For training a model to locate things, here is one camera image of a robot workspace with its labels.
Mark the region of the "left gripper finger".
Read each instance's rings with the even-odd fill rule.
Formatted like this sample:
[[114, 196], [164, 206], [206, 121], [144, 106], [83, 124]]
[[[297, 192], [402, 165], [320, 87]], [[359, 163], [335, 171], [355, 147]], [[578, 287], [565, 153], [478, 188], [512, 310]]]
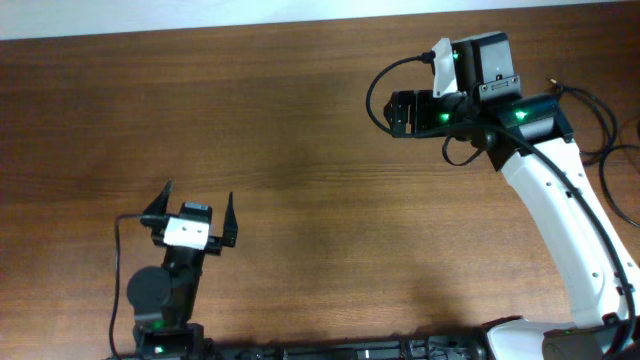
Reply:
[[238, 223], [233, 206], [233, 193], [229, 193], [228, 203], [225, 210], [223, 223], [222, 244], [224, 246], [235, 246], [238, 236]]
[[146, 216], [164, 216], [167, 211], [172, 187], [173, 181], [168, 180], [160, 193], [143, 210], [142, 214]]

